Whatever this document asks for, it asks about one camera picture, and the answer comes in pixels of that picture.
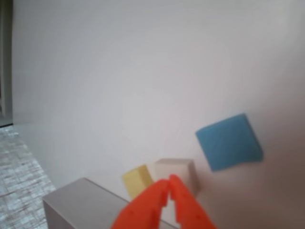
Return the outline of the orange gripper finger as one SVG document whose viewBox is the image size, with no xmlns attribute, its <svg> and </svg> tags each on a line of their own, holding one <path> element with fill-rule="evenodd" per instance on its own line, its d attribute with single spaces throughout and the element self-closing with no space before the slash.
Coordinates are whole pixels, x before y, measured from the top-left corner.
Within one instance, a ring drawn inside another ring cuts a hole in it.
<svg viewBox="0 0 305 229">
<path fill-rule="evenodd" d="M 170 175 L 170 197 L 181 229 L 216 229 L 204 209 L 176 175 Z"/>
<path fill-rule="evenodd" d="M 157 229 L 162 208 L 167 205 L 169 181 L 161 179 L 150 185 L 123 208 L 113 229 Z"/>
</svg>

